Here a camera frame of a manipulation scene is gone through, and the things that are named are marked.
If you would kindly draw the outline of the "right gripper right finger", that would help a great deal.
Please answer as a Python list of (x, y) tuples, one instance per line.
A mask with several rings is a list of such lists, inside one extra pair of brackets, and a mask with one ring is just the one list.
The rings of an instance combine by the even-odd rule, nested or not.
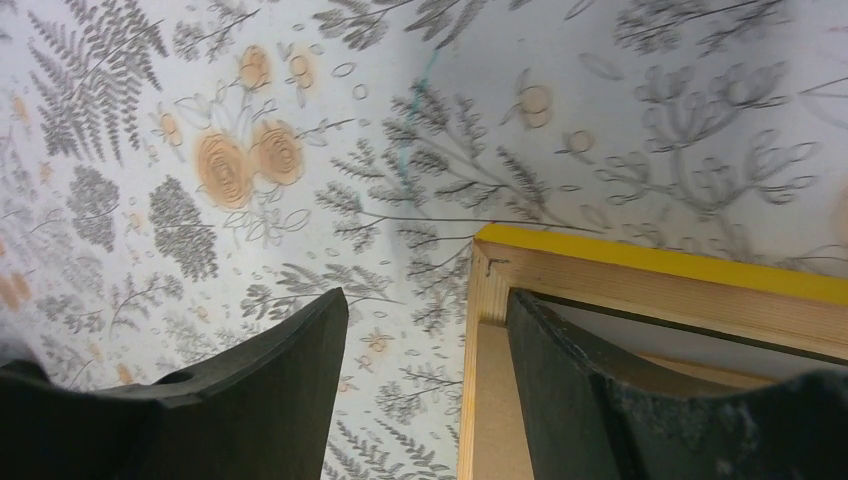
[(506, 329), (538, 479), (843, 479), (847, 375), (741, 389), (643, 359), (513, 291)]

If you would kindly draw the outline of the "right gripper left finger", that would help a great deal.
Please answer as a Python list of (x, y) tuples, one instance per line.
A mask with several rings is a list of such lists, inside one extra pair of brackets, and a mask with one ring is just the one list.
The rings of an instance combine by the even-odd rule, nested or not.
[(348, 304), (326, 291), (282, 323), (150, 385), (87, 392), (1, 370), (5, 479), (317, 479)]

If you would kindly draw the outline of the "yellow wooden picture frame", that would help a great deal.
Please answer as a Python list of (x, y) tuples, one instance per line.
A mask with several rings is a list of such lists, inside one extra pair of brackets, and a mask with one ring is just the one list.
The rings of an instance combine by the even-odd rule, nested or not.
[(477, 328), (506, 328), (515, 290), (847, 362), (843, 279), (489, 225), (472, 243), (459, 477), (470, 472), (460, 455), (472, 452)]

